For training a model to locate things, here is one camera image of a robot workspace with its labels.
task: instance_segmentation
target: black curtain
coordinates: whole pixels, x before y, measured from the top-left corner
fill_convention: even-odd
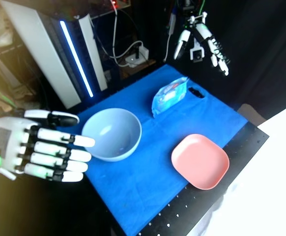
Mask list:
[[[151,55],[164,58],[170,0],[135,0],[135,20]],[[230,58],[229,76],[212,68],[209,55],[192,64],[189,53],[173,60],[183,20],[177,18],[167,63],[237,109],[251,104],[270,118],[286,108],[286,0],[207,0],[207,25]]]

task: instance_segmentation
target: led light strip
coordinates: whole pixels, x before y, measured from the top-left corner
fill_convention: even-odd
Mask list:
[[[64,36],[65,36],[65,38],[66,38],[66,41],[67,41],[68,44],[69,44],[70,50],[71,50],[72,55],[73,55],[74,60],[75,60],[75,63],[76,63],[76,65],[78,66],[78,69],[79,69],[79,71],[80,71],[80,74],[81,74],[81,76],[82,76],[83,82],[84,82],[84,84],[85,84],[85,86],[86,86],[86,89],[87,89],[87,91],[88,91],[88,94],[89,94],[90,97],[93,97],[93,92],[92,92],[92,90],[90,89],[90,86],[89,86],[89,84],[88,84],[86,75],[85,75],[85,73],[84,73],[84,71],[83,71],[83,68],[82,68],[82,65],[81,65],[81,63],[80,63],[78,54],[77,54],[76,51],[75,51],[74,45],[73,45],[73,43],[72,43],[72,40],[71,40],[69,31],[68,31],[68,29],[67,29],[67,27],[66,27],[66,25],[65,25],[65,22],[64,22],[64,21],[60,21],[60,25],[61,25],[62,31],[63,31],[63,33],[64,33]]]

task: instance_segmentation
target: table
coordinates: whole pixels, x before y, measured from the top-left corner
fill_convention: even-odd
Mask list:
[[[286,235],[286,109],[259,129],[269,139],[188,236]]]
[[[64,129],[81,133],[90,116],[110,107],[125,108],[138,116],[143,135],[136,152],[117,163],[94,158],[86,172],[129,235],[187,234],[196,224],[195,220],[200,220],[267,139],[263,132],[191,81],[189,86],[198,89],[204,98],[196,98],[188,92],[179,104],[153,119],[153,95],[160,87],[181,76],[172,67],[163,66],[79,114],[81,124],[77,127]],[[221,147],[226,145],[230,169],[212,190],[201,191],[186,186],[187,181],[170,163],[172,147],[191,133],[206,135]]]

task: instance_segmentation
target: blue tablecloth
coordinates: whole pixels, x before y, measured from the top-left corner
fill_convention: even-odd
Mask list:
[[[182,101],[153,118],[153,96],[159,88],[181,76],[174,68],[164,65],[80,113],[79,125],[62,129],[81,134],[87,119],[106,108],[124,108],[139,118],[143,133],[137,150],[127,159],[114,163],[92,158],[86,172],[129,236],[137,234],[187,184],[171,163],[171,152],[184,137],[199,133],[224,147],[247,122],[192,81],[188,87],[199,90],[205,98],[188,91]]]

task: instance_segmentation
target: robotic hand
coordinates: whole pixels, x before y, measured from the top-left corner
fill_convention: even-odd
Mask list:
[[[184,26],[185,30],[179,37],[173,58],[176,60],[183,55],[190,35],[192,34],[194,37],[194,47],[190,49],[190,60],[193,62],[202,61],[205,56],[203,44],[206,43],[211,53],[212,65],[214,67],[219,66],[221,71],[227,76],[229,74],[227,67],[229,59],[222,53],[221,44],[216,41],[213,34],[205,25],[206,17],[207,13],[203,12],[200,16],[191,16],[188,18],[187,24]]]
[[[48,129],[75,125],[79,118],[44,110],[22,113],[24,118],[0,118],[0,173],[11,180],[16,178],[14,173],[25,173],[47,180],[80,181],[91,155],[71,145],[92,147],[95,141]]]

